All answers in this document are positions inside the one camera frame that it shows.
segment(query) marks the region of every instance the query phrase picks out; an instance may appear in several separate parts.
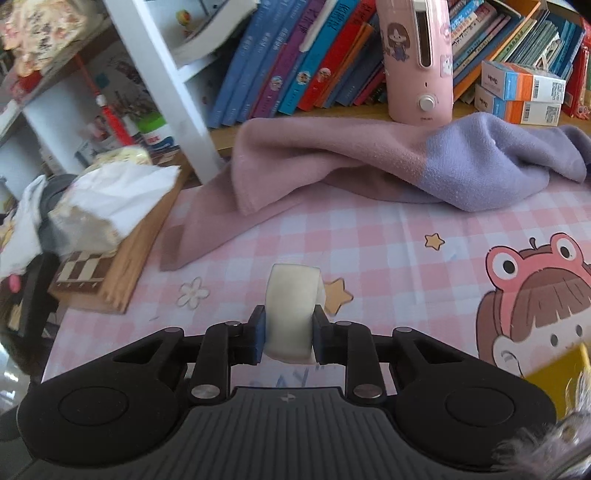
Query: cartoon sticker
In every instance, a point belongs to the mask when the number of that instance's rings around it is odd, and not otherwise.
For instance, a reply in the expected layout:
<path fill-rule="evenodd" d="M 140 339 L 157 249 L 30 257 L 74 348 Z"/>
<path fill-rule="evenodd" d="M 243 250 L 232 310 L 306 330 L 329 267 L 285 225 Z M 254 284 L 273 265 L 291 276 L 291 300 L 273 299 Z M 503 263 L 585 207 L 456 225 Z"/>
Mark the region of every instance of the cartoon sticker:
<path fill-rule="evenodd" d="M 486 272 L 495 290 L 476 314 L 480 359 L 522 377 L 591 339 L 591 267 L 577 242 L 555 233 L 547 245 L 530 245 L 491 249 Z"/>
<path fill-rule="evenodd" d="M 320 82 L 320 83 L 324 83 L 326 80 L 328 80 L 330 78 L 331 75 L 331 71 L 330 69 L 328 69 L 327 67 L 322 67 L 319 71 L 318 74 L 316 74 L 316 79 Z"/>
<path fill-rule="evenodd" d="M 410 48 L 410 38 L 403 25 L 399 23 L 390 23 L 388 25 L 388 47 L 386 52 L 393 59 L 398 61 L 407 61 L 409 56 L 406 51 Z"/>
<path fill-rule="evenodd" d="M 310 81 L 310 72 L 298 72 L 295 79 L 298 85 L 307 85 Z"/>
<path fill-rule="evenodd" d="M 451 55 L 441 55 L 441 77 L 453 75 L 453 59 Z"/>
<path fill-rule="evenodd" d="M 281 88 L 281 85 L 283 85 L 283 78 L 280 75 L 275 75 L 269 81 L 269 88 L 273 92 L 277 92 Z"/>

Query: book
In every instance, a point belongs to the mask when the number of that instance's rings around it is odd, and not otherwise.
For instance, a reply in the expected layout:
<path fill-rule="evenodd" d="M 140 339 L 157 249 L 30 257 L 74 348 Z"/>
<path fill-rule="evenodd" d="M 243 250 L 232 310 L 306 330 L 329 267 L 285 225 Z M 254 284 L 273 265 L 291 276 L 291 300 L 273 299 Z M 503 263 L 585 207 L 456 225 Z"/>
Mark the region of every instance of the book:
<path fill-rule="evenodd" d="M 373 105 L 378 102 L 378 99 L 382 96 L 382 94 L 386 91 L 386 82 L 382 82 L 378 85 L 378 87 L 369 94 L 369 96 L 365 99 L 364 103 L 366 105 Z"/>
<path fill-rule="evenodd" d="M 222 82 L 222 87 L 217 94 L 213 109 L 207 117 L 207 126 L 209 128 L 218 128 L 222 124 L 222 117 L 226 112 L 228 104 L 230 103 L 232 92 L 234 91 L 236 83 L 242 74 L 246 62 L 248 61 L 248 57 L 252 51 L 255 38 L 263 28 L 267 15 L 269 14 L 270 7 L 271 1 L 264 0 L 251 18 L 251 21 L 248 24 L 242 39 L 240 40 L 240 45 L 238 45 L 238 48 L 232 57 L 232 61 L 228 67 L 228 72 L 226 73 L 226 76 Z"/>
<path fill-rule="evenodd" d="M 377 25 L 372 25 L 372 22 L 374 21 L 374 19 L 375 19 Z M 364 45 L 359 50 L 359 54 L 355 57 L 353 62 L 351 62 L 351 65 L 349 65 L 347 67 L 345 72 L 342 74 L 341 78 L 338 80 L 337 84 L 333 87 L 332 91 L 330 92 L 329 97 L 326 99 L 326 101 L 323 105 L 324 108 L 328 108 L 336 102 L 337 95 L 340 93 L 340 91 L 342 90 L 344 85 L 349 81 L 349 78 L 351 77 L 351 75 L 353 75 L 353 72 L 356 71 L 356 69 L 357 69 L 358 65 L 361 63 L 362 59 L 365 58 L 374 38 L 379 39 L 378 14 L 375 14 L 374 17 L 372 17 L 372 20 L 370 20 L 370 23 L 368 25 L 372 28 L 372 31 L 369 33 L 368 39 L 365 41 Z"/>
<path fill-rule="evenodd" d="M 449 9 L 449 18 L 455 17 L 460 10 L 466 6 L 468 0 L 459 0 L 453 7 Z"/>
<path fill-rule="evenodd" d="M 530 18 L 529 20 L 527 20 L 519 29 L 515 37 L 513 37 L 511 41 L 507 44 L 507 46 L 498 53 L 494 60 L 507 60 L 509 56 L 519 47 L 521 42 L 525 40 L 525 37 L 530 33 L 531 29 L 535 27 L 536 22 L 537 20 L 535 18 Z"/>
<path fill-rule="evenodd" d="M 530 31 L 530 33 L 527 35 L 527 37 L 521 43 L 521 45 L 519 45 L 519 47 L 506 59 L 506 61 L 511 63 L 517 63 L 521 55 L 524 52 L 527 52 L 527 50 L 531 47 L 533 42 L 536 41 L 536 39 L 540 35 L 540 32 L 544 28 L 544 20 L 546 20 L 546 18 L 548 17 L 548 13 L 549 12 L 547 10 L 542 10 L 538 14 L 537 22 L 534 28 Z"/>
<path fill-rule="evenodd" d="M 460 54 L 457 58 L 454 57 L 453 60 L 453 70 L 456 70 L 463 62 L 466 60 L 472 52 L 474 52 L 478 45 L 480 45 L 487 37 L 491 34 L 491 32 L 503 21 L 506 17 L 505 14 L 497 15 L 497 17 L 493 20 L 493 22 L 488 26 L 488 28 L 482 32 L 472 43 L 468 46 L 462 54 Z"/>
<path fill-rule="evenodd" d="M 312 110 L 314 102 L 330 82 L 340 64 L 344 61 L 349 50 L 355 44 L 361 27 L 375 13 L 375 0 L 360 0 L 357 7 L 351 13 L 347 23 L 341 29 L 339 35 L 330 46 L 328 52 L 317 68 L 318 74 L 311 80 L 304 95 L 297 104 L 298 108 Z"/>
<path fill-rule="evenodd" d="M 221 2 L 216 12 L 199 29 L 172 50 L 177 66 L 188 65 L 217 50 L 258 6 L 259 0 Z"/>
<path fill-rule="evenodd" d="M 336 102 L 341 105 L 350 106 L 353 104 L 355 97 L 357 97 L 359 91 L 363 88 L 368 77 L 383 62 L 384 54 L 379 35 L 377 38 L 374 37 L 371 40 L 368 49 L 365 52 L 361 52 L 359 57 L 361 58 L 359 65 L 336 97 Z"/>
<path fill-rule="evenodd" d="M 318 37 L 307 53 L 306 58 L 301 63 L 298 73 L 292 80 L 278 109 L 281 113 L 291 115 L 296 110 L 297 104 L 308 88 L 310 80 L 318 71 L 322 58 L 349 19 L 357 3 L 358 0 L 339 0 L 337 2 L 322 30 L 318 33 Z"/>
<path fill-rule="evenodd" d="M 460 24 L 470 15 L 472 15 L 472 13 L 482 4 L 484 3 L 484 0 L 470 0 L 466 6 L 464 8 L 462 8 L 460 10 L 460 12 L 453 17 L 453 19 L 450 22 L 450 30 L 453 32 L 457 27 L 460 26 Z"/>
<path fill-rule="evenodd" d="M 236 88 L 232 92 L 230 102 L 226 108 L 226 113 L 222 118 L 222 124 L 231 127 L 236 123 L 239 111 L 246 100 L 246 96 L 250 91 L 252 82 L 254 81 L 261 63 L 265 59 L 269 47 L 274 38 L 277 36 L 283 20 L 291 10 L 293 0 L 271 0 L 271 14 L 263 25 L 262 34 L 256 41 L 252 53 L 248 57 L 248 62 L 242 71 L 242 75 L 236 84 Z"/>
<path fill-rule="evenodd" d="M 325 8 L 326 6 L 325 0 L 310 0 L 290 39 L 277 56 L 275 65 L 268 76 L 268 81 L 264 85 L 264 89 L 251 115 L 252 117 L 268 118 L 275 114 L 277 110 L 276 104 L 281 99 L 281 91 L 287 88 L 286 84 L 288 86 L 288 82 L 296 75 L 304 55 L 300 51 L 300 45 L 304 43 L 308 30 L 310 30 L 314 22 L 318 20 L 324 23 L 320 14 L 330 8 L 330 4 L 329 7 Z"/>
<path fill-rule="evenodd" d="M 529 50 L 524 52 L 522 57 L 516 62 L 523 65 L 533 65 L 535 60 L 540 57 L 541 53 L 546 49 L 552 38 L 557 33 L 556 25 L 550 20 L 544 20 L 544 28 L 542 29 L 539 37 L 535 40 Z"/>
<path fill-rule="evenodd" d="M 496 8 L 488 2 L 484 2 L 476 11 L 476 19 L 466 29 L 452 41 L 452 53 L 455 58 L 462 53 L 471 42 L 478 37 L 483 30 L 486 30 L 492 21 L 496 18 Z"/>
<path fill-rule="evenodd" d="M 499 25 L 485 38 L 485 40 L 478 45 L 475 51 L 464 60 L 464 62 L 453 73 L 453 86 L 461 82 L 472 70 L 473 66 L 481 63 L 494 49 L 503 42 L 515 26 L 519 23 L 518 18 L 505 16 Z"/>
<path fill-rule="evenodd" d="M 585 37 L 585 31 L 578 25 L 574 26 L 574 36 L 571 40 L 570 45 L 566 50 L 566 63 L 565 67 L 562 69 L 562 72 L 558 74 L 561 78 L 566 78 L 568 72 L 571 70 L 574 58 L 576 57 L 577 53 L 579 52 L 579 48 L 583 43 L 583 39 Z"/>
<path fill-rule="evenodd" d="M 353 64 L 353 62 L 358 57 L 361 49 L 367 42 L 368 38 L 374 32 L 374 28 L 371 27 L 368 23 L 363 24 L 361 30 L 359 32 L 358 37 L 355 39 L 355 42 L 345 59 L 341 62 L 341 65 L 338 66 L 335 74 L 331 77 L 326 87 L 320 92 L 318 98 L 314 102 L 314 106 L 321 107 L 324 105 L 327 98 L 330 96 L 332 90 L 336 87 L 339 83 L 341 77 L 345 74 L 345 72 L 349 69 L 349 67 Z"/>
<path fill-rule="evenodd" d="M 587 82 L 587 64 L 589 62 L 589 49 L 583 46 L 579 49 L 574 63 L 573 74 L 566 84 L 562 111 L 573 117 L 579 113 L 579 106 L 584 105 L 585 84 Z"/>
<path fill-rule="evenodd" d="M 242 105 L 240 114 L 238 115 L 239 122 L 245 122 L 250 117 L 251 110 L 253 109 L 254 105 L 256 104 L 256 100 L 261 94 L 261 89 L 267 80 L 270 70 L 275 64 L 279 52 L 281 51 L 283 45 L 288 41 L 309 2 L 310 0 L 295 0 L 295 4 L 293 5 L 291 12 L 289 15 L 287 15 L 281 30 L 277 34 L 273 45 L 271 46 L 269 52 L 267 52 L 267 56 L 265 56 L 265 59 L 261 64 L 258 75 L 252 82 L 250 92 L 248 92 L 246 100 Z"/>
<path fill-rule="evenodd" d="M 353 104 L 356 106 L 361 105 L 364 101 L 367 100 L 367 97 L 373 92 L 382 82 L 386 81 L 386 72 L 382 68 L 378 73 L 376 73 L 372 79 L 368 82 L 361 93 L 357 96 L 357 98 L 353 101 Z"/>

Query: pink towel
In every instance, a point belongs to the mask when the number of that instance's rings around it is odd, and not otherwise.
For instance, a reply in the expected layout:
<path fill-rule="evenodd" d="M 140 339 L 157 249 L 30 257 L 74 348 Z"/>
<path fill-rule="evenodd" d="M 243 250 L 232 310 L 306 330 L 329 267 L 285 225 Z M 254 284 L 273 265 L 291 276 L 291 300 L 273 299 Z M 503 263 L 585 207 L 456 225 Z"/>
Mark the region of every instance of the pink towel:
<path fill-rule="evenodd" d="M 367 119 L 253 119 L 229 168 L 200 188 L 185 225 L 164 236 L 175 270 L 302 202 L 323 181 L 368 198 L 508 206 L 548 185 L 549 170 L 582 182 L 591 141 L 575 127 L 525 129 L 475 113 L 442 129 Z"/>

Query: white cloth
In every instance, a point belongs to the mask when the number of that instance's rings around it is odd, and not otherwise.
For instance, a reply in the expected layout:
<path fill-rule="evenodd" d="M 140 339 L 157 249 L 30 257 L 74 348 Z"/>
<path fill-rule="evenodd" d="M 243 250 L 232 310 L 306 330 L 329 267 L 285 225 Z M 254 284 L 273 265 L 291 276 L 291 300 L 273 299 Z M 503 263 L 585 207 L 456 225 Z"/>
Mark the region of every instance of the white cloth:
<path fill-rule="evenodd" d="M 25 273 L 27 266 L 41 253 L 37 229 L 41 223 L 39 201 L 47 179 L 44 175 L 33 180 L 22 193 L 17 212 L 12 220 L 13 232 L 0 251 L 0 280 L 11 274 Z"/>

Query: white tape roll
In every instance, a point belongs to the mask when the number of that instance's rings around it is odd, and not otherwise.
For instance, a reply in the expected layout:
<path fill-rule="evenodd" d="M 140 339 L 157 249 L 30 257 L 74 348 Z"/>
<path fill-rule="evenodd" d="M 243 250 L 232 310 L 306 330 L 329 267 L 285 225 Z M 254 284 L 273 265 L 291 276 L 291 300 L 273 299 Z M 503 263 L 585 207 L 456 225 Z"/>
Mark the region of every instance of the white tape roll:
<path fill-rule="evenodd" d="M 265 354 L 288 364 L 314 364 L 312 314 L 324 305 L 320 269 L 275 264 L 265 295 Z"/>

